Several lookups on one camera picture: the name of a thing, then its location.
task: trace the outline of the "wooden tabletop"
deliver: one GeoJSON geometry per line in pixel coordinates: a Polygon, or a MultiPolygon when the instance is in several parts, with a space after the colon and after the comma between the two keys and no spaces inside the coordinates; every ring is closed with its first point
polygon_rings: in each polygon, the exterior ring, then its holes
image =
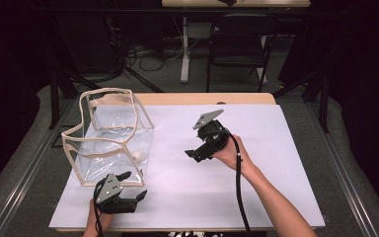
{"type": "MultiPolygon", "coordinates": [[[[162,0],[164,7],[227,7],[218,0],[162,0]]],[[[232,7],[309,7],[309,0],[238,0],[232,7]]]]}
{"type": "Polygon", "coordinates": [[[270,93],[136,93],[143,105],[275,105],[270,93]]]}

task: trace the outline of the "silver gripper plate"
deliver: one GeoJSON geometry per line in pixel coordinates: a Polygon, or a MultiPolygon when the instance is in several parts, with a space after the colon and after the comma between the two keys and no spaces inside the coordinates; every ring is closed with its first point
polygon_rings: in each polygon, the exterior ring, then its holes
{"type": "Polygon", "coordinates": [[[119,184],[119,180],[114,174],[107,175],[106,182],[101,189],[97,198],[97,203],[101,203],[112,196],[119,195],[122,191],[122,186],[119,184]]]}
{"type": "Polygon", "coordinates": [[[214,112],[210,112],[210,113],[206,113],[206,114],[202,114],[198,121],[195,123],[195,125],[193,126],[193,129],[198,129],[206,124],[208,124],[209,122],[211,122],[214,118],[220,116],[220,114],[223,113],[223,109],[221,110],[218,110],[218,111],[214,111],[214,112]]]}

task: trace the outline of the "white paper sheet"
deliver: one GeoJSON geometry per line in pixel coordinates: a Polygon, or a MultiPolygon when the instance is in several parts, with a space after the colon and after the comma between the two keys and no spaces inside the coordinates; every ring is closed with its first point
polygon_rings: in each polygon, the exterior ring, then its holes
{"type": "MultiPolygon", "coordinates": [[[[112,229],[243,230],[236,199],[236,172],[216,159],[200,163],[185,150],[202,144],[193,125],[201,114],[223,109],[218,118],[242,136],[251,158],[313,227],[325,226],[280,106],[146,106],[155,124],[144,188],[124,188],[122,198],[147,190],[135,213],[117,214],[112,229]]],[[[49,227],[86,225],[94,188],[81,187],[71,174],[49,227]]],[[[251,228],[271,228],[257,194],[242,178],[242,198],[251,228]]]]}

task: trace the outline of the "black curtain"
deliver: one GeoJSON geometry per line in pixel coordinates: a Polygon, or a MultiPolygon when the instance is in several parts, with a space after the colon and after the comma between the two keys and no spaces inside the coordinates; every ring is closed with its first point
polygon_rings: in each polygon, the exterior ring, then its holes
{"type": "Polygon", "coordinates": [[[279,79],[294,83],[335,52],[330,95],[342,106],[351,151],[379,196],[379,1],[314,0],[310,8],[352,18],[306,19],[279,79]]]}

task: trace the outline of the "cable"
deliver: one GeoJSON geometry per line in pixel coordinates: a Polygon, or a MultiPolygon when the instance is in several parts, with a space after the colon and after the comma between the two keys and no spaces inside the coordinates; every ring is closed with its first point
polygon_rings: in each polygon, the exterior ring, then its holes
{"type": "Polygon", "coordinates": [[[94,203],[94,212],[95,212],[95,218],[97,221],[95,222],[95,229],[97,230],[98,237],[104,237],[103,233],[103,226],[100,221],[100,217],[102,215],[98,214],[98,207],[97,207],[97,197],[100,193],[100,189],[102,188],[103,183],[106,181],[106,179],[102,179],[96,184],[96,188],[94,189],[94,198],[93,198],[93,203],[94,203]]]}
{"type": "Polygon", "coordinates": [[[246,217],[246,213],[245,213],[245,209],[243,207],[243,201],[242,201],[242,192],[241,192],[242,157],[240,153],[239,143],[227,128],[224,128],[224,130],[209,131],[206,134],[217,134],[217,133],[225,133],[229,135],[229,137],[232,138],[235,144],[235,148],[236,148],[236,198],[238,200],[239,210],[242,215],[242,219],[245,225],[247,236],[251,237],[251,227],[249,226],[248,218],[246,217]]]}

